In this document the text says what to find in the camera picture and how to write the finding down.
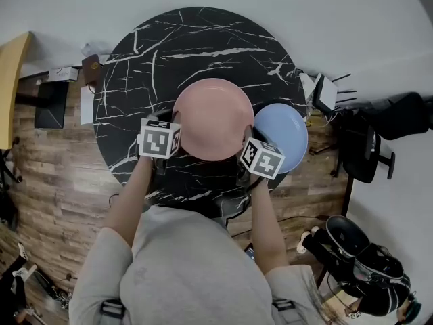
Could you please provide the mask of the brown pouch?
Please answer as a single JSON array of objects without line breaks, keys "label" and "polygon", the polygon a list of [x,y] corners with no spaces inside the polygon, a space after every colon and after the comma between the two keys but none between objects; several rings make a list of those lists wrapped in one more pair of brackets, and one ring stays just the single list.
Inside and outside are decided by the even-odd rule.
[{"label": "brown pouch", "polygon": [[102,65],[97,54],[87,56],[82,60],[85,85],[97,87],[102,73]]}]

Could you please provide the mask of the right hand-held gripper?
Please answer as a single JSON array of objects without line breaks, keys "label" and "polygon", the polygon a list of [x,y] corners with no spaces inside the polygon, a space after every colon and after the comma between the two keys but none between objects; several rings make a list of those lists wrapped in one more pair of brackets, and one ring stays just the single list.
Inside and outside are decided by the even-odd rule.
[{"label": "right hand-held gripper", "polygon": [[262,131],[247,125],[242,140],[243,149],[237,157],[237,185],[251,188],[250,176],[274,180],[285,160],[276,143]]}]

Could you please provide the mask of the big blue plate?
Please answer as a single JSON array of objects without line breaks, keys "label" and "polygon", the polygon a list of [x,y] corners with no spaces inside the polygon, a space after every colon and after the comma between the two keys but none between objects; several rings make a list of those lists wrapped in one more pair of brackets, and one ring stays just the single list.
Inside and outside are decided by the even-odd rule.
[{"label": "big blue plate", "polygon": [[292,171],[302,162],[308,146],[308,131],[296,109],[287,104],[269,104],[256,114],[254,126],[285,156],[279,174]]}]

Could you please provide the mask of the white adapter box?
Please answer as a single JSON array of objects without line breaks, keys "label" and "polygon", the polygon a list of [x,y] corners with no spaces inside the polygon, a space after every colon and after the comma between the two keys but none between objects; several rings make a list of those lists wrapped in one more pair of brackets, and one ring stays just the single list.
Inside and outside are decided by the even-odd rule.
[{"label": "white adapter box", "polygon": [[302,88],[304,90],[305,102],[308,103],[311,100],[314,90],[316,88],[315,81],[304,72],[301,72],[299,74],[299,78],[302,83]]}]

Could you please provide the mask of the person's left forearm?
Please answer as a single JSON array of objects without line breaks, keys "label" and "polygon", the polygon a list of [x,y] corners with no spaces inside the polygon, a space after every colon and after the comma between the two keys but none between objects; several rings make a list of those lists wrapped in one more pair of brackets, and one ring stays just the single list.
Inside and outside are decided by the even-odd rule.
[{"label": "person's left forearm", "polygon": [[152,178],[152,169],[152,159],[141,156],[104,222],[104,227],[113,229],[130,248],[145,206],[145,195]]}]

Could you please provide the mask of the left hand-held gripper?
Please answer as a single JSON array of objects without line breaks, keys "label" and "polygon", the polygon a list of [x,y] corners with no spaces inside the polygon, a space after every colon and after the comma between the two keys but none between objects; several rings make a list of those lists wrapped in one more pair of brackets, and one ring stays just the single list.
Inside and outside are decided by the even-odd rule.
[{"label": "left hand-held gripper", "polygon": [[141,120],[137,135],[137,153],[151,158],[156,173],[164,175],[168,159],[174,156],[180,146],[181,113],[172,109],[159,110]]}]

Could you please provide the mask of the white router black antennas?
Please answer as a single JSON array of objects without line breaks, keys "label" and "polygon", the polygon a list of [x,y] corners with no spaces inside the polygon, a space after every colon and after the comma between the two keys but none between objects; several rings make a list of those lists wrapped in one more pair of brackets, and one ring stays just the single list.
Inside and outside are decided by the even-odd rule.
[{"label": "white router black antennas", "polygon": [[339,95],[356,93],[355,89],[339,89],[338,81],[349,77],[351,73],[330,79],[324,74],[319,73],[315,78],[315,89],[313,92],[312,105],[324,114],[328,114],[336,109],[336,104],[348,101],[348,99],[338,99]]}]

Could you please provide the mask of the black office chair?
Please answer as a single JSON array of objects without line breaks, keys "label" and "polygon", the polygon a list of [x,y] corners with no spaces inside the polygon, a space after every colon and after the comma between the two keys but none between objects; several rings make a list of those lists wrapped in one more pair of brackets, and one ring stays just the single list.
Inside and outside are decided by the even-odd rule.
[{"label": "black office chair", "polygon": [[433,100],[425,101],[418,93],[389,100],[381,109],[347,110],[338,134],[338,161],[331,176],[340,168],[360,182],[371,183],[379,163],[388,167],[387,178],[394,173],[396,154],[381,154],[382,140],[396,140],[433,129]]},{"label": "black office chair", "polygon": [[16,177],[6,165],[7,156],[11,150],[0,150],[0,223],[15,232],[18,227],[18,209],[7,193],[9,185],[6,182],[5,176],[7,175],[16,184],[22,182],[22,176],[18,175]]}]

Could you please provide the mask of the white paper sheet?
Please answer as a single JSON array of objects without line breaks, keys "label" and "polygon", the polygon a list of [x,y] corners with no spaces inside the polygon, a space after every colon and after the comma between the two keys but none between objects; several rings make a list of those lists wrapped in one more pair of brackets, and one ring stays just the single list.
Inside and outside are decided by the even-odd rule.
[{"label": "white paper sheet", "polygon": [[80,118],[82,125],[93,122],[93,100],[94,93],[90,88],[88,86],[81,87]]}]

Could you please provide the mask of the light wooden desk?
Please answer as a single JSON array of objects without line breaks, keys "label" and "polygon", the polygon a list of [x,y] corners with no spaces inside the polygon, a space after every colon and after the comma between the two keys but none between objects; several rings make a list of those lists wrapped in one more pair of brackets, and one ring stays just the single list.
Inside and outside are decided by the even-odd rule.
[{"label": "light wooden desk", "polygon": [[13,115],[21,67],[32,40],[25,32],[0,45],[0,149],[12,146]]},{"label": "light wooden desk", "polygon": [[339,290],[336,292],[329,290],[327,293],[324,294],[323,298],[324,298],[324,302],[328,305],[331,305],[332,307],[339,307],[339,306],[346,307],[357,300],[356,297],[350,296],[349,294],[345,293],[343,290]]}]

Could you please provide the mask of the person's gray sweatshirt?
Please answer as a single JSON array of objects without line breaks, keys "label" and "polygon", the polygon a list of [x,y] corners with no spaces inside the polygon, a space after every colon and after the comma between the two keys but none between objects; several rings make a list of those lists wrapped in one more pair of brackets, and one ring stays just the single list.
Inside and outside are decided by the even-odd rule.
[{"label": "person's gray sweatshirt", "polygon": [[[278,312],[273,299],[295,309]],[[122,320],[103,316],[119,299]],[[215,221],[152,207],[129,245],[105,227],[78,276],[70,325],[325,325],[312,269],[292,265],[263,274]]]}]

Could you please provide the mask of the big pink plate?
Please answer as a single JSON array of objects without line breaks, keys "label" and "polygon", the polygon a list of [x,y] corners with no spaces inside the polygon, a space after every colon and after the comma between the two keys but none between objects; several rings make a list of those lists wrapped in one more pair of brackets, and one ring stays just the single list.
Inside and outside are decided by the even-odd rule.
[{"label": "big pink plate", "polygon": [[217,78],[196,81],[177,98],[181,147],[205,161],[230,158],[243,148],[244,132],[254,125],[248,96],[234,83]]}]

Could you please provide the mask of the person's right forearm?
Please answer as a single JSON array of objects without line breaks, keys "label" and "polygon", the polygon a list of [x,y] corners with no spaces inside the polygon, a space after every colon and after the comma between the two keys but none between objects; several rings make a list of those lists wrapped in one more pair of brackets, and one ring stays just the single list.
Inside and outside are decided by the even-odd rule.
[{"label": "person's right forearm", "polygon": [[264,179],[251,191],[252,244],[263,274],[288,265],[286,244]]}]

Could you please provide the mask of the white crumpled bag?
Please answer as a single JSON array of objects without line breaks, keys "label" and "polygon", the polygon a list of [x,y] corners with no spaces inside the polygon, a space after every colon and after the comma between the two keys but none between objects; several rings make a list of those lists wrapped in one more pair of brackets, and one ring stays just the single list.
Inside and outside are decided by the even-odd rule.
[{"label": "white crumpled bag", "polygon": [[85,43],[81,47],[81,53],[85,57],[92,56],[94,54],[99,56],[110,55],[112,52],[112,48],[109,44],[103,41],[90,41]]}]

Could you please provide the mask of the white cardboard box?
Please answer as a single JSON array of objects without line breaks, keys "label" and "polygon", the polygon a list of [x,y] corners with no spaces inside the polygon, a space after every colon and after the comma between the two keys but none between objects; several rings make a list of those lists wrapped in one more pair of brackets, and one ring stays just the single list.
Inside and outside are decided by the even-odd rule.
[{"label": "white cardboard box", "polygon": [[79,75],[79,69],[75,67],[63,67],[56,68],[49,71],[47,82],[56,82],[56,81],[77,81]]}]

